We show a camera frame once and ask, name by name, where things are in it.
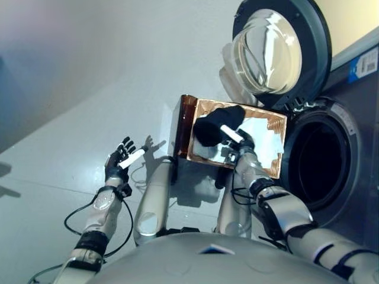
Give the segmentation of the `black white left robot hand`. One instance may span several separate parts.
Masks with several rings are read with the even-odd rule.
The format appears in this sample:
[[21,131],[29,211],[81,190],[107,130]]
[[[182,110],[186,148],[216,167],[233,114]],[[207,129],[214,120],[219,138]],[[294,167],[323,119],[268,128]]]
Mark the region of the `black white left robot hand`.
[[136,148],[134,141],[126,137],[107,157],[105,162],[105,181],[110,178],[120,178],[124,183],[129,180],[129,167],[142,157],[148,150],[147,146]]

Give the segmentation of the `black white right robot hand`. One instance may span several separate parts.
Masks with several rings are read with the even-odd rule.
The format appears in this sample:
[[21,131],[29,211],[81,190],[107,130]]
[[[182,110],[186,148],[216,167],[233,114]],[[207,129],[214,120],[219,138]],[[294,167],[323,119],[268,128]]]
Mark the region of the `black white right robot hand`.
[[235,151],[241,151],[243,149],[254,150],[255,143],[252,137],[243,130],[233,130],[227,125],[220,127],[223,134],[227,136],[223,144],[228,145]]

